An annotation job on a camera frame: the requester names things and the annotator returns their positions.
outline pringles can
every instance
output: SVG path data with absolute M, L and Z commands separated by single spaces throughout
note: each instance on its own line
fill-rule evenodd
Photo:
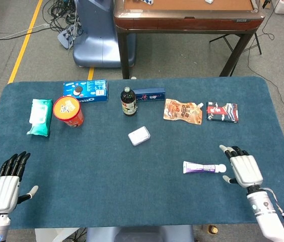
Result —
M 136 113 L 136 96 L 129 87 L 124 87 L 124 90 L 121 92 L 121 102 L 126 116 L 133 116 Z
M 74 97 L 59 98 L 53 105 L 53 114 L 71 127 L 78 127 L 84 122 L 80 102 Z

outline bottle label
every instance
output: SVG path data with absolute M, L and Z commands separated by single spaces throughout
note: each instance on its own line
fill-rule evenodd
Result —
M 131 103 L 122 102 L 122 109 L 125 114 L 134 114 L 136 112 L 136 100 Z

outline yellow floor line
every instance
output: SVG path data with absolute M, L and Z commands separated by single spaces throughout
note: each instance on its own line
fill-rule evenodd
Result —
M 35 22 L 36 22 L 36 19 L 37 19 L 37 16 L 38 16 L 38 13 L 39 13 L 41 4 L 42 4 L 42 0 L 39 0 L 39 1 L 38 1 L 38 4 L 37 4 L 37 7 L 36 7 L 36 10 L 35 10 L 35 12 L 34 12 L 34 14 L 33 14 L 33 16 L 32 16 L 32 20 L 31 20 L 31 22 L 30 22 L 29 30 L 28 30 L 28 32 L 27 32 L 28 35 L 26 35 L 25 40 L 23 41 L 21 50 L 20 50 L 20 52 L 19 52 L 17 61 L 16 61 L 16 63 L 15 63 L 15 67 L 13 67 L 11 76 L 10 76 L 9 81 L 8 81 L 8 84 L 9 84 L 9 83 L 12 83 L 12 82 L 15 80 L 15 77 L 16 77 L 16 74 L 17 74 L 17 71 L 18 71 L 20 62 L 21 62 L 21 60 L 22 60 L 23 54 L 24 54 L 25 51 L 26 51 L 27 44 L 28 44 L 28 41 L 29 41 L 29 39 L 30 39 L 30 35 L 31 35 L 31 34 L 29 34 L 29 33 L 32 33 L 32 28 L 33 28 L 33 26 L 35 25 Z
M 35 25 L 35 22 L 36 22 L 36 19 L 37 19 L 37 16 L 38 16 L 38 13 L 39 13 L 39 10 L 40 10 L 42 1 L 43 1 L 43 0 L 39 0 L 38 3 L 37 3 L 37 7 L 36 7 L 35 12 L 34 12 L 34 14 L 33 14 L 33 16 L 32 16 L 32 20 L 31 20 L 31 22 L 30 22 L 29 30 L 28 30 L 27 33 L 32 33 L 32 28 L 33 28 L 34 25 Z M 31 35 L 31 34 L 26 35 L 25 40 L 23 41 L 22 47 L 21 47 L 21 49 L 20 49 L 20 52 L 19 52 L 19 55 L 18 55 L 18 58 L 17 58 L 17 61 L 16 61 L 15 66 L 14 66 L 14 68 L 13 68 L 13 70 L 12 70 L 12 73 L 11 73 L 11 75 L 10 75 L 8 84 L 9 84 L 9 83 L 12 83 L 12 82 L 15 80 L 15 77 L 16 77 L 16 74 L 17 74 L 19 65 L 20 65 L 20 63 L 21 63 L 23 54 L 24 54 L 25 51 L 26 51 L 26 47 L 27 47 L 28 41 L 29 41 L 29 39 L 30 39 L 30 35 Z
M 91 81 L 93 79 L 93 75 L 94 75 L 94 67 L 90 67 L 90 71 L 88 72 L 87 80 Z

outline toothpaste tube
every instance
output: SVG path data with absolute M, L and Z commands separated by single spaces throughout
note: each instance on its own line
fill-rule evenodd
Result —
M 225 172 L 226 166 L 224 164 L 220 165 L 201 165 L 196 164 L 188 161 L 183 162 L 183 173 L 195 173 L 195 172 L 211 172 L 211 173 L 218 173 L 218 172 Z

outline green wet wipes pack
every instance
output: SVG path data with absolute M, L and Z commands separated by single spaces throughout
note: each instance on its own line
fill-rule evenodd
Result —
M 32 99 L 29 123 L 32 124 L 27 135 L 49 135 L 52 113 L 52 100 Z

